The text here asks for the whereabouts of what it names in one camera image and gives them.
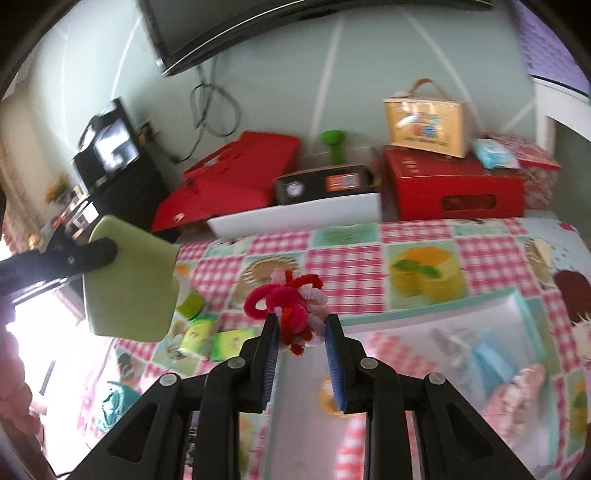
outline tv screen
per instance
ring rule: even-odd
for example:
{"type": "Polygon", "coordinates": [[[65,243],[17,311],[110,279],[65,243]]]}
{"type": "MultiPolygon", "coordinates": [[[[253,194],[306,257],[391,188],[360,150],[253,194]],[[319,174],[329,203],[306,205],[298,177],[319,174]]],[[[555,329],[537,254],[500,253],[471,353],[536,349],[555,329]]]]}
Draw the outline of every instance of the tv screen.
{"type": "Polygon", "coordinates": [[[233,45],[299,20],[342,10],[399,4],[490,9],[490,0],[138,0],[164,76],[183,72],[233,45]]]}

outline pink checkered pattern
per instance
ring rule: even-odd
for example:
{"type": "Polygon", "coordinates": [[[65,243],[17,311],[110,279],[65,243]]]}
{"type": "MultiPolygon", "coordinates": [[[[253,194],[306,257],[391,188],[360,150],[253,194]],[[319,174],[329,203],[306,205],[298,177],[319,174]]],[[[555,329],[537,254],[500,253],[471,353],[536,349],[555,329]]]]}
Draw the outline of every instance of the pink checkered pattern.
{"type": "Polygon", "coordinates": [[[310,250],[306,273],[324,281],[334,313],[379,313],[386,301],[380,245],[355,245],[310,250]]]}
{"type": "Polygon", "coordinates": [[[583,457],[583,453],[584,450],[580,450],[565,461],[564,465],[560,469],[560,480],[566,480],[569,477],[574,467],[577,466],[577,463],[579,463],[579,460],[581,460],[583,457]]]}
{"type": "Polygon", "coordinates": [[[265,411],[265,416],[261,420],[263,425],[254,439],[254,444],[251,447],[251,454],[249,457],[248,468],[246,470],[246,478],[248,480],[258,480],[263,475],[263,461],[267,451],[267,437],[269,436],[269,427],[273,415],[273,407],[268,406],[265,411]]]}
{"type": "Polygon", "coordinates": [[[213,367],[217,365],[217,362],[210,362],[209,360],[201,360],[197,364],[197,368],[195,369],[195,377],[199,375],[206,375],[210,371],[212,371],[213,367]]]}
{"type": "Polygon", "coordinates": [[[521,225],[521,222],[516,218],[503,218],[501,222],[505,224],[505,228],[511,235],[527,235],[528,231],[521,225]]]}
{"type": "Polygon", "coordinates": [[[523,179],[525,204],[527,208],[546,210],[552,201],[552,190],[558,183],[559,171],[546,170],[540,167],[520,169],[519,176],[523,179]]]}
{"type": "Polygon", "coordinates": [[[127,340],[125,338],[120,338],[117,340],[115,346],[126,350],[127,352],[131,353],[133,356],[141,358],[145,362],[149,362],[152,359],[152,355],[154,354],[154,349],[156,348],[157,343],[144,343],[144,342],[134,342],[133,340],[127,340]]]}
{"type": "Polygon", "coordinates": [[[186,260],[199,260],[204,255],[205,250],[207,250],[207,247],[209,247],[210,244],[211,241],[182,245],[178,251],[177,262],[186,260]]]}
{"type": "Polygon", "coordinates": [[[385,244],[452,238],[452,233],[445,220],[381,223],[380,231],[382,232],[382,242],[385,244]]]}
{"type": "Polygon", "coordinates": [[[82,395],[82,406],[80,408],[80,413],[78,414],[78,422],[77,427],[78,430],[82,433],[82,435],[86,434],[86,429],[88,428],[89,423],[92,423],[92,403],[95,399],[95,391],[94,388],[88,390],[85,388],[84,394],[82,395]]]}
{"type": "Polygon", "coordinates": [[[568,404],[566,401],[566,382],[560,376],[553,382],[557,395],[556,409],[558,410],[558,455],[555,466],[558,468],[564,463],[566,439],[569,436],[568,404]]]}
{"type": "Polygon", "coordinates": [[[241,328],[262,327],[263,322],[251,319],[244,313],[223,312],[219,316],[220,331],[239,330],[241,328]]]}
{"type": "Polygon", "coordinates": [[[538,282],[510,236],[456,238],[462,270],[475,294],[518,287],[524,297],[539,294],[538,282]]]}
{"type": "Polygon", "coordinates": [[[159,367],[158,365],[152,363],[147,364],[142,377],[139,379],[137,390],[143,395],[146,390],[149,389],[154,384],[154,382],[156,382],[156,380],[168,372],[170,372],[168,368],[159,367]]]}
{"type": "Polygon", "coordinates": [[[558,290],[544,293],[542,300],[546,316],[550,321],[550,334],[560,357],[560,368],[564,373],[569,373],[580,366],[581,360],[577,352],[577,343],[573,336],[566,305],[558,290]]]}
{"type": "MultiPolygon", "coordinates": [[[[422,355],[414,355],[400,337],[375,332],[368,336],[364,346],[368,356],[378,358],[401,375],[424,378],[430,372],[437,371],[437,362],[429,361],[422,355]]],[[[413,470],[415,470],[419,468],[419,458],[413,415],[407,412],[406,418],[413,470]]],[[[361,480],[363,478],[364,463],[365,415],[359,414],[349,420],[343,445],[337,450],[335,478],[339,480],[361,480]]]]}
{"type": "Polygon", "coordinates": [[[251,243],[249,255],[266,255],[296,250],[306,250],[310,241],[311,230],[287,233],[268,233],[257,235],[251,243]]]}
{"type": "Polygon", "coordinates": [[[219,312],[242,266],[243,257],[214,257],[201,260],[191,274],[191,283],[206,299],[205,309],[219,312]]]}
{"type": "Polygon", "coordinates": [[[88,425],[88,428],[84,432],[84,441],[86,442],[89,448],[94,448],[96,447],[96,444],[99,443],[104,436],[104,432],[99,430],[94,421],[91,421],[88,425]]]}

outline wall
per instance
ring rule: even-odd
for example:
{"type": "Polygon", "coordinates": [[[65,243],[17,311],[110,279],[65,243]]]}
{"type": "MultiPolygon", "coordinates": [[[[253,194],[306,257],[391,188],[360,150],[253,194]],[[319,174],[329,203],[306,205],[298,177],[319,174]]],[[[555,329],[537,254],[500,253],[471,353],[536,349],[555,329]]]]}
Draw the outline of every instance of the wall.
{"type": "Polygon", "coordinates": [[[43,221],[58,214],[43,199],[55,177],[50,173],[37,138],[29,108],[28,85],[19,83],[12,95],[0,103],[0,130],[33,208],[43,221]]]}
{"type": "MultiPolygon", "coordinates": [[[[306,155],[323,152],[318,134],[334,128],[349,133],[349,148],[385,143],[381,100],[421,77],[470,102],[477,129],[535,137],[532,84],[501,0],[491,12],[390,7],[299,22],[222,53],[217,72],[242,107],[241,129],[298,135],[306,155]]],[[[136,125],[153,116],[161,146],[184,157],[196,138],[196,84],[194,70],[160,76],[133,0],[82,0],[32,68],[30,101],[50,168],[71,169],[87,121],[114,96],[136,125]]],[[[222,144],[206,135],[195,156],[222,144]]],[[[164,168],[178,179],[191,164],[164,168]]]]}
{"type": "Polygon", "coordinates": [[[563,222],[574,225],[591,245],[591,142],[556,122],[556,160],[562,165],[551,208],[563,222]]]}

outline red box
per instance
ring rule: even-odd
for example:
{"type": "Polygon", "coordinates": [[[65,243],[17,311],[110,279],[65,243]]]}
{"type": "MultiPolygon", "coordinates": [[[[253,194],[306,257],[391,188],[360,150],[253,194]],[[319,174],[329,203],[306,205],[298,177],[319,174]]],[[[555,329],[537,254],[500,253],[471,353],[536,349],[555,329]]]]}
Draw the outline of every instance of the red box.
{"type": "Polygon", "coordinates": [[[185,182],[160,203],[152,232],[271,205],[275,179],[296,169],[299,147],[296,137],[243,132],[183,174],[185,182]]]}
{"type": "Polygon", "coordinates": [[[385,147],[400,220],[521,217],[523,181],[513,170],[485,169],[466,158],[385,147]]]}

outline label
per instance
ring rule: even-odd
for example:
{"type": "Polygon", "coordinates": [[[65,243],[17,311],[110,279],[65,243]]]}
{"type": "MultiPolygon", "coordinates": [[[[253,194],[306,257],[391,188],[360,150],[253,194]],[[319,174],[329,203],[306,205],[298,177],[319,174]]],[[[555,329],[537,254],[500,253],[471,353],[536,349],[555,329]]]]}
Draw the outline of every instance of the label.
{"type": "Polygon", "coordinates": [[[358,173],[344,173],[332,175],[324,179],[327,192],[340,192],[341,190],[358,189],[361,186],[361,179],[358,173]]]}
{"type": "Polygon", "coordinates": [[[410,157],[404,158],[402,164],[408,169],[410,173],[419,173],[418,163],[410,157]]]}
{"type": "Polygon", "coordinates": [[[424,141],[427,143],[436,143],[441,141],[441,115],[437,113],[417,112],[407,115],[400,120],[397,128],[403,128],[409,135],[405,140],[424,141]]]}

